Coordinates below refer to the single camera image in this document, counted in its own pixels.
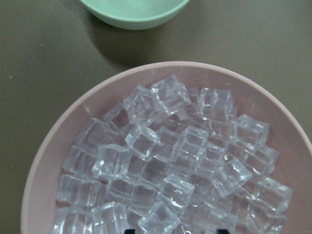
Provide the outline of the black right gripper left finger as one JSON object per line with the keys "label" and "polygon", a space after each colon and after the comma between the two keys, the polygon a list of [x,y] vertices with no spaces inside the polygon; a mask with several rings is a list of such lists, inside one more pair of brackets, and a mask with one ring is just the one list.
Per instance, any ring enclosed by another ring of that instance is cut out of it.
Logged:
{"label": "black right gripper left finger", "polygon": [[135,234],[136,233],[136,229],[126,229],[124,231],[124,234]]}

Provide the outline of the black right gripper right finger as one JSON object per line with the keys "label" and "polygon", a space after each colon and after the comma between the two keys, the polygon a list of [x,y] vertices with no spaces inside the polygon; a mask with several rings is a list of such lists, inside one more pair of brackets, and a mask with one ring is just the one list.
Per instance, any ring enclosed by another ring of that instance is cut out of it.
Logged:
{"label": "black right gripper right finger", "polygon": [[216,234],[229,234],[227,229],[217,229]]}

